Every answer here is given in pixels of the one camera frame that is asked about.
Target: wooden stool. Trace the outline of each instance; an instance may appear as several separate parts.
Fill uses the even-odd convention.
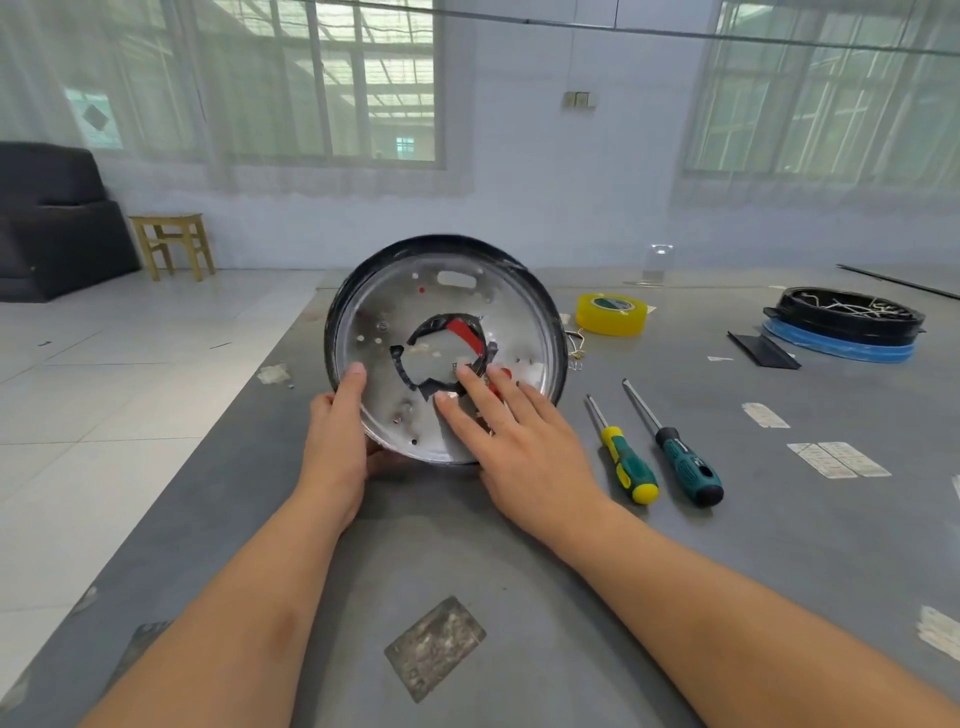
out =
[[[160,280],[160,273],[156,269],[154,262],[154,253],[160,251],[163,255],[163,262],[167,265],[167,270],[172,276],[174,274],[174,261],[170,257],[170,249],[165,240],[172,240],[180,243],[186,249],[186,255],[190,258],[190,267],[193,268],[193,277],[196,280],[203,280],[204,274],[200,270],[200,262],[197,260],[197,253],[203,253],[206,258],[206,268],[210,275],[214,275],[217,270],[213,267],[213,257],[210,255],[210,246],[206,241],[206,231],[204,230],[204,221],[200,213],[192,215],[131,215],[133,229],[136,231],[136,237],[140,241],[140,250],[143,252],[143,262],[147,264],[147,270],[150,271],[150,278]],[[153,226],[154,238],[147,236],[147,226]],[[177,228],[178,232],[165,232],[163,226]],[[196,232],[190,230],[190,226],[196,228]],[[195,248],[193,239],[197,238],[200,243]]]

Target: white wall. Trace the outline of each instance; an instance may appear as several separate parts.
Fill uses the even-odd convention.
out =
[[[447,5],[612,24],[616,0]],[[620,0],[618,22],[704,31],[714,13],[712,0]],[[217,262],[228,268],[349,267],[403,237],[438,231],[474,235],[531,266],[639,265],[647,246],[663,241],[675,245],[676,264],[684,267],[960,262],[953,217],[671,208],[703,41],[447,20],[448,41],[466,37],[472,58],[447,68],[449,85],[472,76],[474,89],[466,109],[472,169],[464,195],[168,192],[120,194],[121,202],[130,212],[203,212]],[[568,88],[597,92],[599,106],[562,110]]]

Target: hand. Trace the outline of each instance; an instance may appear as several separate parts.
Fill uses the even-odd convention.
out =
[[[438,392],[434,402],[480,462],[480,479],[496,507],[557,550],[608,499],[577,434],[553,403],[525,382],[517,386],[499,368],[489,367],[487,374],[509,409],[469,367],[457,367],[492,436],[460,408],[454,393]]]
[[[360,397],[366,384],[367,370],[354,362],[335,395],[319,395],[310,402],[310,427],[297,490],[319,494],[341,532],[360,508],[367,476],[394,455],[364,433]]]

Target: paper label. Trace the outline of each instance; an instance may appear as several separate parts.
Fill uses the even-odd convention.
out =
[[[856,477],[856,473],[816,443],[794,443],[787,447],[800,455],[823,477],[828,477],[831,480],[841,477]]]
[[[887,477],[890,474],[890,471],[881,468],[877,463],[860,452],[860,450],[851,447],[849,443],[820,443],[820,447],[858,475],[863,475],[864,477]]]
[[[960,622],[933,607],[921,607],[917,635],[930,646],[960,661]]]
[[[754,422],[761,427],[790,427],[790,425],[781,420],[780,417],[777,416],[777,413],[766,404],[760,404],[758,401],[748,401],[740,406],[743,407],[743,411],[750,415],[754,419]]]

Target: black rim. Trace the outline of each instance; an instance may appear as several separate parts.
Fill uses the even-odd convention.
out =
[[[895,307],[899,316],[894,319],[863,318],[841,310],[823,308],[814,304],[814,301],[842,301],[861,306],[884,303]],[[767,307],[763,312],[785,324],[822,336],[887,347],[912,344],[923,330],[924,322],[923,313],[902,303],[853,291],[816,287],[788,288],[783,291],[776,308]]]
[[[453,234],[418,235],[417,237],[400,240],[379,253],[371,255],[347,276],[347,279],[337,290],[336,296],[333,297],[333,303],[326,313],[326,324],[324,325],[324,364],[333,388],[337,389],[340,386],[340,379],[336,371],[337,330],[340,328],[341,319],[353,296],[368,279],[384,267],[413,255],[430,254],[468,255],[476,258],[478,262],[492,263],[504,275],[519,281],[531,294],[537,306],[543,312],[544,318],[549,322],[549,344],[554,350],[554,360],[557,362],[557,372],[554,374],[555,382],[547,395],[554,404],[560,401],[560,396],[564,392],[564,385],[566,384],[566,341],[560,313],[558,313],[553,299],[550,298],[550,294],[547,293],[543,284],[516,258],[482,240],[466,235]]]

